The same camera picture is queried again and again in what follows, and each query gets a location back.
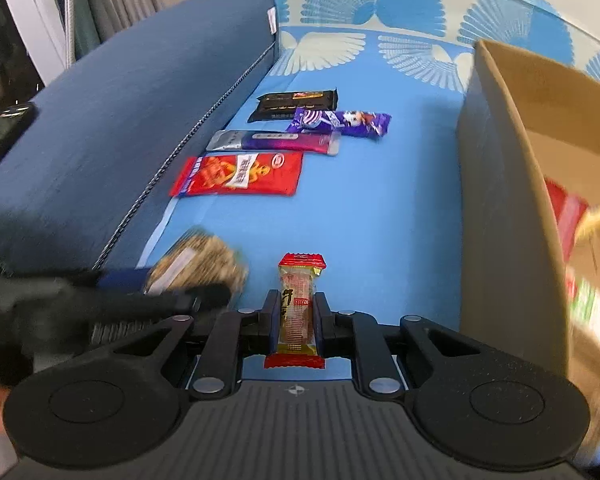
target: sofa armrest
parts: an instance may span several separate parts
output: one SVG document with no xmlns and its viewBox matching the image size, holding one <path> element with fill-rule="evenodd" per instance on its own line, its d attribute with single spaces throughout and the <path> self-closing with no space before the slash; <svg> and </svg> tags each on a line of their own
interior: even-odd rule
<svg viewBox="0 0 600 480">
<path fill-rule="evenodd" d="M 107 260 L 134 266 L 184 160 L 271 67 L 272 4 L 186 0 L 40 92 L 39 117 L 0 164 L 0 259 L 17 272 L 91 267 L 135 208 Z"/>
</svg>

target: round pad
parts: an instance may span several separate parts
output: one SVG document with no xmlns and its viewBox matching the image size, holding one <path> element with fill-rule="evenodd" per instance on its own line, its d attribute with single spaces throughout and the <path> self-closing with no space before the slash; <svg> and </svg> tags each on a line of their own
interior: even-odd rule
<svg viewBox="0 0 600 480">
<path fill-rule="evenodd" d="M 155 447 L 178 420 L 180 396 L 142 361 L 69 362 L 23 381 L 4 406 L 16 450 L 51 466 L 88 469 Z"/>
<path fill-rule="evenodd" d="M 432 442 L 499 470 L 571 457 L 589 423 L 587 403 L 569 381 L 492 349 L 439 359 L 414 394 L 413 412 Z"/>
<path fill-rule="evenodd" d="M 89 424 L 115 415 L 125 394 L 115 384 L 78 381 L 62 386 L 49 400 L 51 412 L 66 422 Z"/>
<path fill-rule="evenodd" d="M 481 384 L 471 392 L 470 402 L 476 413 L 500 424 L 524 424 L 544 410 L 537 390 L 514 381 Z"/>
</svg>

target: red snack wrapper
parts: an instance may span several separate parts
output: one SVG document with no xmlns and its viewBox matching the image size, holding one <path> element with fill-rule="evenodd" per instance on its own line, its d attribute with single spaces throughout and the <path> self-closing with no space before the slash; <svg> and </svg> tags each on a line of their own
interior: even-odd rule
<svg viewBox="0 0 600 480">
<path fill-rule="evenodd" d="M 171 196 L 200 194 L 281 194 L 296 192 L 301 152 L 207 155 L 190 158 Z"/>
<path fill-rule="evenodd" d="M 567 190 L 551 179 L 545 178 L 544 184 L 546 185 L 546 190 L 549 192 L 555 221 L 558 224 L 562 259 L 568 262 L 571 250 L 573 249 L 574 235 L 578 227 L 578 222 L 580 222 L 589 204 L 583 198 L 568 193 Z"/>
<path fill-rule="evenodd" d="M 268 355 L 265 368 L 305 366 L 324 368 L 314 335 L 314 279 L 326 268 L 320 254 L 287 253 L 280 263 L 282 305 L 276 353 Z"/>
</svg>

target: sofa seam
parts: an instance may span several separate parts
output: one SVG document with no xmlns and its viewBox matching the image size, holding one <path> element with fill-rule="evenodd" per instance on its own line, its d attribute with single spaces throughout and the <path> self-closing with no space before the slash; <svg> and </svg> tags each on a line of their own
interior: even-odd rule
<svg viewBox="0 0 600 480">
<path fill-rule="evenodd" d="M 122 220 L 113 231 L 113 234 L 104 245 L 104 248 L 100 252 L 100 256 L 96 259 L 93 264 L 93 270 L 99 270 L 103 264 L 107 261 L 107 258 L 111 254 L 111 251 L 115 247 L 116 243 L 120 240 L 122 234 L 124 233 L 126 227 L 131 222 L 132 218 L 136 215 L 144 201 L 151 194 L 152 190 L 162 177 L 162 175 L 167 171 L 170 167 L 171 163 L 177 158 L 180 152 L 184 149 L 187 143 L 191 140 L 193 135 L 202 127 L 202 125 L 208 120 L 209 117 L 215 112 L 218 107 L 232 94 L 232 92 L 238 87 L 238 85 L 253 71 L 254 68 L 264 59 L 264 57 L 269 53 L 269 51 L 275 46 L 275 41 L 271 43 L 262 54 L 258 56 L 258 59 L 254 61 L 243 73 L 242 75 L 229 87 L 229 89 L 220 96 L 220 98 L 207 110 L 202 117 L 199 118 L 198 122 L 194 124 L 192 129 L 189 130 L 187 135 L 185 135 L 182 140 L 176 145 L 173 151 L 167 156 L 164 162 L 158 168 L 158 171 L 155 172 L 154 176 L 149 180 L 147 185 L 142 190 L 142 193 L 136 198 L 135 202 L 132 204 L 131 208 L 126 212 L 123 216 Z"/>
</svg>

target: cardboard box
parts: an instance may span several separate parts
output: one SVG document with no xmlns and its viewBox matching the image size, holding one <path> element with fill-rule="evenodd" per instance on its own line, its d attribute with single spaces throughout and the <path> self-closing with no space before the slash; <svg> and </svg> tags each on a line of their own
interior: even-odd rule
<svg viewBox="0 0 600 480">
<path fill-rule="evenodd" d="M 567 375 L 600 441 L 600 342 L 573 327 L 544 177 L 600 205 L 600 83 L 513 46 L 479 41 L 458 122 L 461 332 Z M 600 237 L 569 265 L 600 288 Z"/>
</svg>

